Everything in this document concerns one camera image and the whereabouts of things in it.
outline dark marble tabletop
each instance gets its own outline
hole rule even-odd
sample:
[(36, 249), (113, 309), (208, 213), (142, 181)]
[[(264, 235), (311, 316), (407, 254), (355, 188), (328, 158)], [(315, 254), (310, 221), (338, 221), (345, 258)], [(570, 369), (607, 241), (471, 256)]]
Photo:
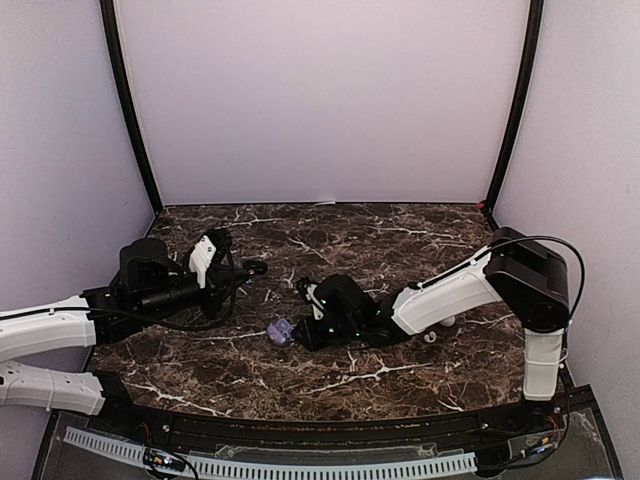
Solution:
[[(474, 410), (517, 401), (523, 377), (519, 321), (503, 304), (460, 315), (384, 349), (279, 349), (265, 334), (278, 318), (310, 310), (294, 290), (302, 276), (348, 273), (379, 297), (425, 280), (491, 238), (471, 205), (231, 205), (167, 208), (150, 236), (174, 258), (211, 227), (227, 227), (237, 263), (269, 273), (238, 294), (221, 328), (148, 328), (95, 349), (91, 370), (118, 372), (134, 401), (172, 411), (270, 420), (381, 420)], [(201, 322), (198, 312), (174, 321)]]

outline purple object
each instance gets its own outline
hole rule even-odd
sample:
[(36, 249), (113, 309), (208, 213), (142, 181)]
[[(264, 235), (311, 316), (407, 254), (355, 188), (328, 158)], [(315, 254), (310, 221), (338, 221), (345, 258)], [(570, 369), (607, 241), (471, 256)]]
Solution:
[(276, 347), (286, 347), (293, 343), (291, 332), (293, 326), (285, 318), (281, 318), (275, 323), (270, 323), (267, 327), (267, 335)]

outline black post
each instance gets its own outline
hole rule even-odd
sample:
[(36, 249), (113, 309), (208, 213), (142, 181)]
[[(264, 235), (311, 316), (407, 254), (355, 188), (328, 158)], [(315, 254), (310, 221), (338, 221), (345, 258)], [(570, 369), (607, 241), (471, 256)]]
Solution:
[(116, 21), (116, 12), (113, 0), (100, 0), (100, 7), (102, 9), (102, 22), (104, 24), (104, 33), (107, 38), (109, 57), (111, 58), (113, 78), (116, 82), (118, 97), (120, 97), (120, 107), (122, 108), (124, 121), (127, 125), (129, 138), (131, 139), (133, 153), (136, 157), (138, 168), (140, 169), (142, 182), (147, 190), (147, 196), (149, 197), (153, 211), (157, 216), (163, 208), (162, 199), (160, 198), (160, 192), (158, 191), (156, 181), (153, 178), (149, 157), (147, 156), (147, 151), (145, 150), (144, 142), (142, 141), (142, 134), (140, 133), (136, 110), (133, 106), (133, 97), (131, 96), (131, 89), (129, 88), (129, 81), (127, 79), (127, 71), (125, 69), (124, 58), (122, 56), (122, 46), (120, 44), (120, 36), (118, 35), (118, 23)]
[(483, 213), (489, 221), (493, 219), (493, 209), (498, 201), (500, 189), (504, 183), (507, 174), (507, 167), (513, 152), (513, 146), (516, 143), (524, 104), (527, 99), (529, 90), (529, 82), (531, 80), (531, 72), (533, 71), (533, 61), (536, 56), (536, 47), (538, 46), (538, 36), (540, 34), (540, 25), (542, 24), (542, 7), (544, 0), (531, 0), (529, 6), (529, 19), (527, 21), (527, 31), (524, 38), (524, 47), (522, 50), (522, 58), (520, 60), (520, 71), (518, 72), (518, 80), (516, 81), (516, 89), (513, 94), (513, 102), (511, 103), (511, 111), (509, 112), (509, 120), (507, 128), (502, 139), (500, 154), (496, 162), (496, 168), (493, 172), (491, 185), (487, 192), (486, 199), (481, 202)]

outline white wall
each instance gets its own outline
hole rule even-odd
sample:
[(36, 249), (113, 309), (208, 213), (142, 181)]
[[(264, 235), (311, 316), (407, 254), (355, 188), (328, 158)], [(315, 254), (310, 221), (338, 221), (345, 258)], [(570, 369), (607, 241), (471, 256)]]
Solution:
[(117, 2), (163, 199), (481, 200), (528, 4)]
[[(106, 284), (151, 208), (109, 64), (100, 6), (0, 1), (0, 311)], [(33, 365), (77, 369), (86, 352)], [(48, 415), (0, 408), (0, 477), (31, 476)]]
[(496, 217), (583, 252), (570, 367), (593, 386), (623, 469), (638, 478), (640, 3), (553, 0), (545, 10)]

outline marble table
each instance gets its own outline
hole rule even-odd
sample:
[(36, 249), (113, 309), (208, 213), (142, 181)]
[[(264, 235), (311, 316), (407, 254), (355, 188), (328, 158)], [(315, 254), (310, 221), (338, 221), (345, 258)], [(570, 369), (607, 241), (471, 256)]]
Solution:
[[(382, 420), (474, 410), (521, 395), (523, 337), (503, 304), (460, 315), (453, 327), (384, 349), (279, 349), (265, 335), (309, 307), (297, 279), (347, 273), (374, 297), (455, 265), (491, 238), (473, 205), (339, 204), (169, 207), (150, 236), (174, 258), (211, 227), (227, 227), (237, 263), (269, 273), (238, 293), (224, 327), (148, 328), (95, 349), (90, 370), (118, 372), (137, 404), (171, 411), (288, 421)], [(173, 321), (197, 324), (199, 312)]]

